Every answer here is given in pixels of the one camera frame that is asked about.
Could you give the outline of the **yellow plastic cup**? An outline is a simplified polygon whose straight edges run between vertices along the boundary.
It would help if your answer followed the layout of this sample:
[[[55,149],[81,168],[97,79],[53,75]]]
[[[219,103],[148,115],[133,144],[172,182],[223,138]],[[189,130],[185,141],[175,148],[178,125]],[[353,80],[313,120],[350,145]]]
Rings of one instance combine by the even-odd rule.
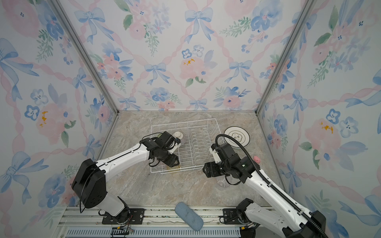
[[[168,169],[168,170],[178,170],[178,169],[180,169],[180,168],[181,168],[181,165],[180,165],[180,164],[176,164],[176,165],[174,165],[174,166],[172,166],[172,167],[167,166],[167,169]]]

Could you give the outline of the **clear glass cup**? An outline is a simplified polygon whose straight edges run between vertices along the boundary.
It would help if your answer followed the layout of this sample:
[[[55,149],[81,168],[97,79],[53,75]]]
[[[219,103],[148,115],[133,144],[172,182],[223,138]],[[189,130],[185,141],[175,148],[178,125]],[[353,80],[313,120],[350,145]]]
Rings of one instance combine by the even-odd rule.
[[[218,184],[218,186],[220,188],[227,188],[230,186],[230,184],[228,183],[228,181],[226,180],[226,178],[223,178],[223,177],[218,177],[216,178],[216,182]]]

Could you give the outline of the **plain white plate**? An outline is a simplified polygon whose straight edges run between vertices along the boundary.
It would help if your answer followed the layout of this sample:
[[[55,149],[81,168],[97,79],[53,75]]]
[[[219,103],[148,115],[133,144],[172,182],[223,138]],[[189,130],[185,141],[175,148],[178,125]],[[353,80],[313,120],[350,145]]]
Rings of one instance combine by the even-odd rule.
[[[251,141],[249,133],[241,127],[229,127],[224,131],[224,134],[234,138],[244,147]]]

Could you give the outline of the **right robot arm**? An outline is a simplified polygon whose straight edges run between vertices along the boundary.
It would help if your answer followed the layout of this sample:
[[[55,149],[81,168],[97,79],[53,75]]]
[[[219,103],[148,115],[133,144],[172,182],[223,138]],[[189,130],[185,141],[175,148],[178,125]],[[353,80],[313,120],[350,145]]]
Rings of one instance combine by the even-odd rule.
[[[246,198],[236,206],[236,219],[245,229],[261,225],[282,238],[325,238],[326,218],[312,212],[287,195],[260,168],[250,155],[244,158],[227,144],[213,144],[213,162],[205,163],[203,172],[209,178],[232,176],[256,191],[271,206],[269,211]]]

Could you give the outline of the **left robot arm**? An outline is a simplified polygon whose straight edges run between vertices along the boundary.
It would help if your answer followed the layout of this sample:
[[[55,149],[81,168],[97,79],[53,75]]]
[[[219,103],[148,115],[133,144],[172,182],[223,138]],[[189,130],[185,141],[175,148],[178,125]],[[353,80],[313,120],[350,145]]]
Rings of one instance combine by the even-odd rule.
[[[124,170],[144,161],[150,167],[163,163],[169,167],[180,164],[175,151],[184,140],[182,132],[170,134],[167,131],[153,133],[142,138],[132,148],[112,157],[82,162],[71,185],[85,208],[97,207],[110,215],[111,219],[124,224],[131,218],[128,205],[119,197],[107,191],[107,182]]]

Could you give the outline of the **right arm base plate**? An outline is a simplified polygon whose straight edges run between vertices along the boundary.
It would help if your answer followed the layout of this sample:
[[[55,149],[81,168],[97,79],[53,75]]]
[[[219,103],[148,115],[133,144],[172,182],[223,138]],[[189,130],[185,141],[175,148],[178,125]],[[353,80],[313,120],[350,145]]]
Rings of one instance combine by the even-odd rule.
[[[220,217],[220,223],[225,225],[245,225],[249,222],[245,212],[236,208],[222,209],[223,215]]]

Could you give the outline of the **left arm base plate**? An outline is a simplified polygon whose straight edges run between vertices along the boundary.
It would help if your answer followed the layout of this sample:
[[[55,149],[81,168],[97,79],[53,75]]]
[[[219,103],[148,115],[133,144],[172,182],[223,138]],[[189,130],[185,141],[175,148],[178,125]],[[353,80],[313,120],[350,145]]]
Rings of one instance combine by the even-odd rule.
[[[116,217],[111,216],[108,212],[103,215],[103,225],[141,225],[144,219],[145,209],[129,208],[124,209]]]

